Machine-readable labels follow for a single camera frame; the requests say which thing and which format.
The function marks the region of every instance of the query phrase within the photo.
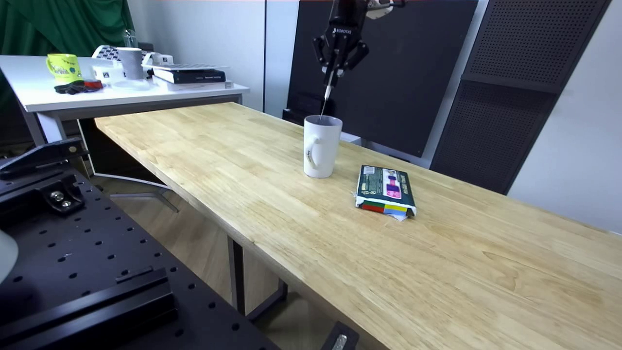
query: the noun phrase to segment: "dark panel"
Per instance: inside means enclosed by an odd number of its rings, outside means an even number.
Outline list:
[[[432,169],[508,192],[611,0],[492,0]]]
[[[508,192],[555,105],[555,95],[463,83],[432,169]]]
[[[421,0],[368,19],[372,52],[339,81],[333,113],[345,130],[421,155],[444,99],[477,0]],[[331,2],[302,2],[288,118],[319,113],[325,81],[312,41],[325,33]]]
[[[494,0],[469,74],[564,87],[603,0]]]

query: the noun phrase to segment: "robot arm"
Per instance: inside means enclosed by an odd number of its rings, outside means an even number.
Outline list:
[[[354,70],[370,52],[362,41],[366,15],[372,19],[388,15],[393,8],[403,8],[405,0],[335,0],[325,35],[314,39],[314,48],[321,64],[327,89],[321,113],[327,109],[333,87]]]

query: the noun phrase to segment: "floor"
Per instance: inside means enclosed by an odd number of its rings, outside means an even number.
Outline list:
[[[232,301],[228,235],[215,221],[195,212],[195,208],[170,190],[160,192],[160,196],[154,186],[110,179],[96,181],[96,185],[211,288]],[[271,295],[277,282],[277,276],[259,260],[246,256],[248,309],[253,309]],[[331,334],[335,319],[300,293],[290,291],[288,303],[263,319],[259,326],[285,350],[319,350]]]

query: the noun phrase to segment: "white desk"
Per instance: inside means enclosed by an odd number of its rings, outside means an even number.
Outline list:
[[[106,60],[80,58],[84,78],[92,78],[92,66]],[[150,111],[216,101],[242,101],[250,91],[240,83],[191,83],[123,81],[96,93],[67,95],[55,91],[55,80],[45,68],[45,56],[0,54],[0,70],[16,91],[26,124],[36,144],[65,138],[63,120],[94,118],[102,115]]]

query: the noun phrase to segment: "green book cover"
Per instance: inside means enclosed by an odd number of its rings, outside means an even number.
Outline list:
[[[417,214],[415,194],[411,190],[409,173],[362,165],[356,206],[370,212],[395,216],[399,220],[413,218]]]

